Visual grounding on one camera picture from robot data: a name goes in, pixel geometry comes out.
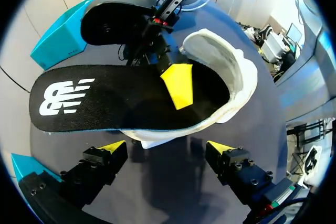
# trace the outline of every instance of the table surface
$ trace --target table surface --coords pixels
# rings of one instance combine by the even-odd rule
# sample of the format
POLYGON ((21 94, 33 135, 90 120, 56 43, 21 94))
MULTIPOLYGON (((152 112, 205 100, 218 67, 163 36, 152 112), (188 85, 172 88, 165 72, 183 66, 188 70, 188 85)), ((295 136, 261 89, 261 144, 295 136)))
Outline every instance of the table surface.
MULTIPOLYGON (((194 31, 207 28, 244 52, 258 69, 258 86, 250 101, 227 123, 214 124, 149 150, 116 132, 46 133, 30 130, 32 156, 59 173, 69 170, 91 146, 126 140, 129 158, 111 186, 104 186, 83 211, 120 223, 241 223, 249 213, 228 186, 221 186, 204 158, 206 141, 243 146, 258 166, 271 170, 275 182, 286 174, 287 141, 276 86, 251 41, 214 3, 182 13, 173 36, 182 45, 194 31)), ((117 45, 91 46, 56 67, 125 64, 117 45)))

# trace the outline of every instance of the black insole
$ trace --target black insole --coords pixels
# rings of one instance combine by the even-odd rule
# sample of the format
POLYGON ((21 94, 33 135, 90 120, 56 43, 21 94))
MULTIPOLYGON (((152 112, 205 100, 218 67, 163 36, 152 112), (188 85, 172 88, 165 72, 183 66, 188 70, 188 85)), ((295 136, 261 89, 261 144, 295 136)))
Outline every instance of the black insole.
POLYGON ((107 129, 178 130, 194 126, 229 100, 229 90, 212 69, 192 61, 194 103, 176 110, 155 65, 130 67, 82 65, 53 69, 35 82, 29 101, 33 125, 47 132, 107 129), (82 79, 93 82, 78 84, 82 79), (48 86, 73 81, 76 86, 90 86, 80 105, 59 109, 57 115, 40 115, 39 109, 48 86))

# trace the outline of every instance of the monitor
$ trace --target monitor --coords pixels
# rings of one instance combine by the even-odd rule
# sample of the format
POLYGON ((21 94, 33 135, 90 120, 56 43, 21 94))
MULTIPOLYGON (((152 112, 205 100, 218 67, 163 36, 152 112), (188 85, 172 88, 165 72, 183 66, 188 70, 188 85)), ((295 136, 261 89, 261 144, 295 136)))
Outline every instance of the monitor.
POLYGON ((290 25, 286 35, 294 43, 299 43, 302 37, 302 33, 293 23, 290 25))

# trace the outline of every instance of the yellow block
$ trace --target yellow block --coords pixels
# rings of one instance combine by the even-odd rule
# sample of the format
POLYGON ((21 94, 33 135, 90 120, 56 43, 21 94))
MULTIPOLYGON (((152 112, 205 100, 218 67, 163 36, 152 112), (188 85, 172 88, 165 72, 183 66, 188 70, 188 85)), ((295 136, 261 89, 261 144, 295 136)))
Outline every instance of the yellow block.
POLYGON ((172 64, 162 75, 177 110, 193 104, 192 64, 172 64))
POLYGON ((227 151, 228 149, 236 149, 236 148, 233 148, 233 147, 230 147, 230 146, 226 146, 224 144, 218 144, 216 142, 213 142, 213 141, 208 141, 208 143, 210 143, 213 147, 215 147, 216 150, 219 151, 219 153, 223 153, 225 151, 227 151))
POLYGON ((103 147, 99 147, 97 149, 105 149, 107 151, 110 151, 111 154, 112 154, 124 142, 125 142, 124 140, 123 141, 119 141, 119 142, 116 142, 114 144, 109 144, 109 145, 106 145, 106 146, 103 146, 103 147))

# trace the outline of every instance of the white logo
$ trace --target white logo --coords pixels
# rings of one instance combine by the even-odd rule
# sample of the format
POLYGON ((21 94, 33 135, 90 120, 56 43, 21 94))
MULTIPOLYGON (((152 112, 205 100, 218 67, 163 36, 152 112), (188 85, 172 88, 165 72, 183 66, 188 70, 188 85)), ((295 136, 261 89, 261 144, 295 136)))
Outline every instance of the white logo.
MULTIPOLYGON (((78 84, 93 82, 94 79, 83 79, 78 82, 78 84)), ((73 92, 89 89, 90 86, 77 86, 74 88, 72 81, 63 81, 51 84, 47 87, 44 92, 45 101, 40 106, 41 115, 57 115, 59 109, 63 106, 64 108, 80 105, 81 102, 65 102, 68 100, 84 97, 85 93, 73 92)), ((64 110, 64 114, 75 113, 77 110, 64 110)))

